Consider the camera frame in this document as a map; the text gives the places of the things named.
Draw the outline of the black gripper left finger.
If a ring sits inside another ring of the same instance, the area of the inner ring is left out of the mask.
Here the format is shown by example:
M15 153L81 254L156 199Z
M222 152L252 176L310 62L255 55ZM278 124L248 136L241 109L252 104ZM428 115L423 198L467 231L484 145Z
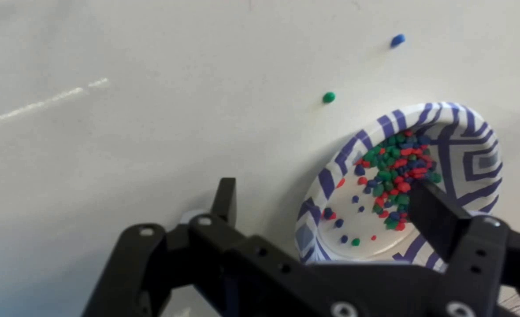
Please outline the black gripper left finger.
M218 182L211 213L229 226L236 224L236 180L222 178Z

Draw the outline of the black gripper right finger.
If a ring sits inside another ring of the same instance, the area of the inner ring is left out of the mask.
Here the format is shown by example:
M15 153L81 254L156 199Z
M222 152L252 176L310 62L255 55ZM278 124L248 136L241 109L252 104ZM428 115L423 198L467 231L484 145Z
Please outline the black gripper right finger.
M430 182L416 182L408 194L408 219L433 249L447 263L470 224L470 215L456 199Z

